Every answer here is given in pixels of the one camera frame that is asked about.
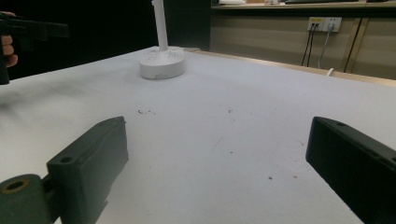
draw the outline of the hand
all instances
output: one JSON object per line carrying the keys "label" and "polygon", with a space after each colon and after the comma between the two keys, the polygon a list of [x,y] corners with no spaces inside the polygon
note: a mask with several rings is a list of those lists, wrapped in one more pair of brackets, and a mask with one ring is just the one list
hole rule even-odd
{"label": "hand", "polygon": [[[7,14],[9,16],[15,16],[15,14],[12,12],[2,11],[2,13]],[[18,62],[18,55],[14,54],[14,48],[11,45],[12,37],[10,35],[2,35],[1,40],[3,42],[4,56],[7,56],[6,67],[14,66]]]}

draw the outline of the power socket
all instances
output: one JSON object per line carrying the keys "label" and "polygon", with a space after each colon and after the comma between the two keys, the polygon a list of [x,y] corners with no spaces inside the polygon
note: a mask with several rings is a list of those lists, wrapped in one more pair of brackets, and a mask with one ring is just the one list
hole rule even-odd
{"label": "power socket", "polygon": [[308,27],[307,30],[310,31],[312,28],[312,24],[317,24],[317,29],[316,31],[322,31],[323,30],[323,24],[324,24],[324,18],[323,17],[310,17],[309,22],[308,22]]}
{"label": "power socket", "polygon": [[338,32],[341,25],[341,17],[326,17],[324,18],[324,23],[321,31],[328,32],[330,29],[330,25],[334,24],[334,28],[332,28],[332,32]]}

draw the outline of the white tabletop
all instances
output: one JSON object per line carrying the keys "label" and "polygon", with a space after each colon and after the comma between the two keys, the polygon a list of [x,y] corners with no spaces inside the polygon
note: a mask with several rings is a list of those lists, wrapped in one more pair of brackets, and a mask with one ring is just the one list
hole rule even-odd
{"label": "white tabletop", "polygon": [[305,161],[314,116],[396,148],[396,89],[186,53],[187,72],[139,75],[151,49],[0,86],[0,181],[124,116],[130,160],[98,223],[361,223]]}

